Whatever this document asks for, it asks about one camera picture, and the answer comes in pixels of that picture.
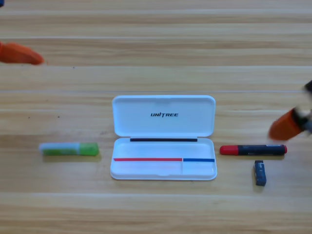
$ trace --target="black usb drive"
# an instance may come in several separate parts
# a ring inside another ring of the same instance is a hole
[[[262,160],[254,162],[255,184],[258,186],[265,186],[267,178],[265,176],[264,163]]]

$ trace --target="red stripe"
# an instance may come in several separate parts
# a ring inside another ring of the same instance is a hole
[[[119,157],[114,158],[114,161],[182,161],[181,158],[153,158],[153,157]]]

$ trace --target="blue stripe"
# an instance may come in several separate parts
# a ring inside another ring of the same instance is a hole
[[[214,158],[184,158],[183,162],[215,162]]]

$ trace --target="table surface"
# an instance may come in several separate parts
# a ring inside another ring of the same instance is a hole
[[[304,100],[312,1],[10,0],[0,22],[0,40],[47,60],[0,66],[0,233],[312,233],[311,138],[285,157],[218,153],[269,143],[271,123]],[[112,179],[111,101],[124,94],[213,96],[217,178]],[[62,141],[96,141],[100,155],[37,150]]]

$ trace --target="glue stick cap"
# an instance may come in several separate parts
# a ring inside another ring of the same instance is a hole
[[[92,143],[80,143],[79,145],[79,154],[80,155],[90,155],[95,156],[98,154],[98,144],[95,142]]]

